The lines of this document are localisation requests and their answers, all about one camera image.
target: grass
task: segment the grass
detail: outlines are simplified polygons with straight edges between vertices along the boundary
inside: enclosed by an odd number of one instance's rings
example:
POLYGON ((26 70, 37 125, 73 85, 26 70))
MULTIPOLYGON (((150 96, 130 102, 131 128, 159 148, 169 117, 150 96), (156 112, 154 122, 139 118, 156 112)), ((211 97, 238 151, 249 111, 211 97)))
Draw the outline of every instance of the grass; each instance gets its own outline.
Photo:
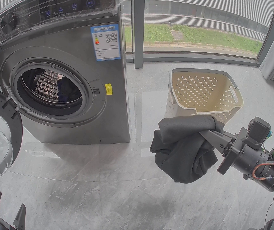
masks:
MULTIPOLYGON (((262 43, 247 37, 236 35, 235 33, 224 33, 216 30, 194 28, 187 25, 174 25, 170 27, 166 24, 145 24, 145 42, 172 42, 175 41, 171 30, 181 31, 186 43, 211 44, 215 46, 238 48, 258 53, 262 43)), ((126 42, 131 44, 131 26, 125 27, 126 42)))

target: basket handle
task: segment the basket handle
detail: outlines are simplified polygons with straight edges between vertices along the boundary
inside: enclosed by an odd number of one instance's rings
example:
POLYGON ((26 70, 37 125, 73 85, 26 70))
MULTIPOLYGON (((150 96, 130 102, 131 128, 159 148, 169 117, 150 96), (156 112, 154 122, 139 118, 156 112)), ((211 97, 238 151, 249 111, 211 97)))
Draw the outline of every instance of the basket handle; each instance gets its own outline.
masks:
POLYGON ((231 85, 230 85, 230 91, 231 91, 231 93, 234 97, 235 102, 238 103, 238 97, 236 95, 236 92, 235 92, 234 88, 231 85))
POLYGON ((172 87, 170 86, 170 84, 169 84, 169 88, 168 89, 169 89, 169 95, 170 95, 171 103, 172 103, 172 105, 174 105, 176 103, 176 101, 175 101, 175 97, 173 95, 172 87))

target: qr code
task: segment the qr code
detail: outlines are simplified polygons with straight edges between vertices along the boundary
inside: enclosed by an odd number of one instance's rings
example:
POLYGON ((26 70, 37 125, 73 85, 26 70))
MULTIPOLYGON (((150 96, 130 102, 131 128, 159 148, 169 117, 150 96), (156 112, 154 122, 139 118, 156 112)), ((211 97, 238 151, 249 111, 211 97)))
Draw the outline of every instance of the qr code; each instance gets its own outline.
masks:
POLYGON ((118 41, 117 33, 106 33, 106 43, 114 43, 118 41))

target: black cloth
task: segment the black cloth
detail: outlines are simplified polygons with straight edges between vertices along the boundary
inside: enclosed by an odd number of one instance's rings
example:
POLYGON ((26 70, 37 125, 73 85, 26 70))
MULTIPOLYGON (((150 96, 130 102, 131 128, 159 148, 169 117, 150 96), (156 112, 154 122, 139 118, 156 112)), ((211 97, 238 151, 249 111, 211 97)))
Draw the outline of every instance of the black cloth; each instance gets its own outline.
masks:
POLYGON ((74 101, 81 97, 78 87, 67 77, 62 77, 57 81, 58 101, 67 102, 74 101))
POLYGON ((223 133, 224 124, 209 115, 164 118, 154 131, 150 151, 155 163, 172 179, 191 183, 206 174, 217 161, 213 146, 199 133, 223 133))

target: laundry basket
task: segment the laundry basket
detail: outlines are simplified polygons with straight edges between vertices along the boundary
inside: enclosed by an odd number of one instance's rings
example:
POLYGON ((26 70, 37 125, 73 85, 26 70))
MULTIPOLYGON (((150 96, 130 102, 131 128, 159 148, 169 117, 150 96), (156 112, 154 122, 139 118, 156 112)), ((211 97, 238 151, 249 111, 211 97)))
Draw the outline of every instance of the laundry basket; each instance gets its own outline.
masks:
POLYGON ((236 83, 224 71, 177 68, 170 72, 165 117, 208 114, 226 124, 242 106, 236 83))

